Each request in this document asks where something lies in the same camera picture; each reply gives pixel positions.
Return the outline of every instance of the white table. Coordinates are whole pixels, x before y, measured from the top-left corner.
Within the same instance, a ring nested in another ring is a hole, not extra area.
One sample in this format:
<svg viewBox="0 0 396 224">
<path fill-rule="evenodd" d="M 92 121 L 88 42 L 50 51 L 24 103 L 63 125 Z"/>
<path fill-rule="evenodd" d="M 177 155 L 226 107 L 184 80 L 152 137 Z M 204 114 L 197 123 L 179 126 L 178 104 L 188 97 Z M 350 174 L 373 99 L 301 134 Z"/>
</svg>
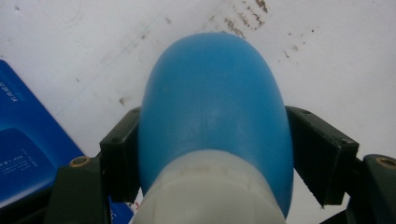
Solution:
<svg viewBox="0 0 396 224">
<path fill-rule="evenodd" d="M 257 2 L 0 0 L 0 59 L 94 156 L 141 104 L 150 70 L 171 43 L 236 34 L 267 61 L 285 105 L 361 143 L 360 158 L 396 157 L 396 1 Z M 289 224 L 319 223 L 343 208 L 321 209 L 295 176 Z"/>
</svg>

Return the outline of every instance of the blue plastic object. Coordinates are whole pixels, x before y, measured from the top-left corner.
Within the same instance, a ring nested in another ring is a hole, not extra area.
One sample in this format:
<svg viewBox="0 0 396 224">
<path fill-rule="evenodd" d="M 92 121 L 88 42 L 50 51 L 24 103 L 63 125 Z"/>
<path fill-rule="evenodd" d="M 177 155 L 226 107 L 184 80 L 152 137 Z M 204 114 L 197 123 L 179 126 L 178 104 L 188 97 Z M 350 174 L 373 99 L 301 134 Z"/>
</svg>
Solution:
<svg viewBox="0 0 396 224">
<path fill-rule="evenodd" d="M 47 187 L 56 169 L 40 148 L 21 130 L 0 130 L 0 203 L 13 203 Z"/>
<path fill-rule="evenodd" d="M 220 149 L 261 171 L 283 214 L 289 212 L 293 158 L 285 107 L 264 59 L 238 36 L 192 35 L 163 53 L 146 87 L 138 141 L 144 193 L 173 159 Z"/>
</svg>

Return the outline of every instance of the blue box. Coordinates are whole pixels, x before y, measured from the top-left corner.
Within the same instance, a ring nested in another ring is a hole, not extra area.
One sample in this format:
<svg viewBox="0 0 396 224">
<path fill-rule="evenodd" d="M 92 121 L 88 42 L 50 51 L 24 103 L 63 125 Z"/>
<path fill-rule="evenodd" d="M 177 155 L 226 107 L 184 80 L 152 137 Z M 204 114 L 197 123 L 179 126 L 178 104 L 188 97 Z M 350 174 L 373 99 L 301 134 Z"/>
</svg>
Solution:
<svg viewBox="0 0 396 224">
<path fill-rule="evenodd" d="M 58 167 L 83 153 L 0 60 L 0 209 L 52 185 Z M 132 211 L 111 204 L 113 223 L 128 223 Z"/>
</svg>

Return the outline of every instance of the white cylindrical part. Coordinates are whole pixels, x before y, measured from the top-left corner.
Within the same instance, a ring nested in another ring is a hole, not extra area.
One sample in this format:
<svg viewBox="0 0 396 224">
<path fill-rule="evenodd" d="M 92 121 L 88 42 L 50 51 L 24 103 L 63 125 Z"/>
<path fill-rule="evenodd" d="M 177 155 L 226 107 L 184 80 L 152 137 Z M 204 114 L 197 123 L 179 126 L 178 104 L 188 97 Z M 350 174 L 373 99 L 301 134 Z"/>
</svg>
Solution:
<svg viewBox="0 0 396 224">
<path fill-rule="evenodd" d="M 284 224 L 262 174 L 228 152 L 199 150 L 168 164 L 134 224 Z"/>
</svg>

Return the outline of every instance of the screw hole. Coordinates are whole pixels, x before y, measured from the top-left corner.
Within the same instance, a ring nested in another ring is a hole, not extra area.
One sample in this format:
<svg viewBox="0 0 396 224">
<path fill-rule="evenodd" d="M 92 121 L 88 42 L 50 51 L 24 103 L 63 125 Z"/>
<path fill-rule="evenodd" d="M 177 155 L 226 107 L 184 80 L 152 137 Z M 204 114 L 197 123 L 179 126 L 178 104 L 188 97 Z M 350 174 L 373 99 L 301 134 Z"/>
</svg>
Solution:
<svg viewBox="0 0 396 224">
<path fill-rule="evenodd" d="M 69 165 L 71 167 L 80 167 L 80 166 L 87 164 L 88 162 L 90 162 L 89 157 L 81 156 L 81 157 L 74 158 L 72 161 L 70 161 Z"/>
<path fill-rule="evenodd" d="M 396 161 L 387 158 L 377 158 L 376 161 L 389 169 L 396 169 Z"/>
</svg>

